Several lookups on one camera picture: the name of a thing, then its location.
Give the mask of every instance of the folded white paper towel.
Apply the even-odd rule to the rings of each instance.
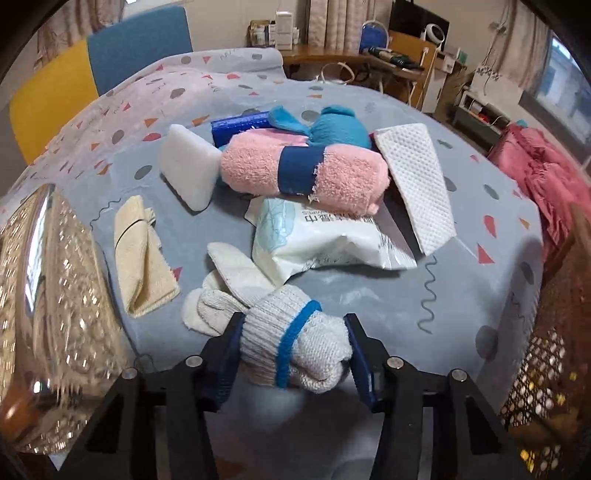
[[[160,150],[160,170],[189,208],[207,208],[222,152],[182,125],[170,125]]]
[[[418,246],[431,255],[456,236],[452,208],[426,125],[408,124],[374,132],[376,145],[407,208]]]

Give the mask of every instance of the pink blanket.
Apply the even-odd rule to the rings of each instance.
[[[578,203],[591,218],[591,190],[540,130],[510,125],[488,158],[538,205],[544,259],[562,245],[572,228],[569,203]]]

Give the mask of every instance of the blue paper band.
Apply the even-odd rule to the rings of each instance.
[[[279,157],[277,184],[284,195],[311,195],[316,167],[324,160],[325,147],[285,147]]]
[[[275,373],[275,384],[279,388],[287,388],[287,382],[290,379],[291,349],[297,336],[314,312],[322,312],[322,307],[316,300],[310,300],[291,321],[283,337],[281,337],[277,347],[277,371]]]

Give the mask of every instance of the window sill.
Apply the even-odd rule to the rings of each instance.
[[[558,120],[552,112],[544,107],[534,95],[524,91],[519,99],[519,106],[529,112],[537,121],[548,129],[556,139],[570,151],[576,160],[583,164],[591,154],[591,148],[581,142],[575,135]]]
[[[154,8],[163,7],[164,5],[183,5],[193,1],[194,0],[137,0],[132,4],[125,4],[125,8],[123,9],[123,19],[141,12],[153,10]]]

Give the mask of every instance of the beige curtain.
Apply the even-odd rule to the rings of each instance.
[[[373,8],[373,0],[310,0],[308,45],[356,51]]]
[[[501,25],[484,65],[527,90],[544,70],[550,29],[519,0],[507,0]]]
[[[125,0],[69,0],[38,32],[35,68],[46,65],[79,40],[121,20]]]

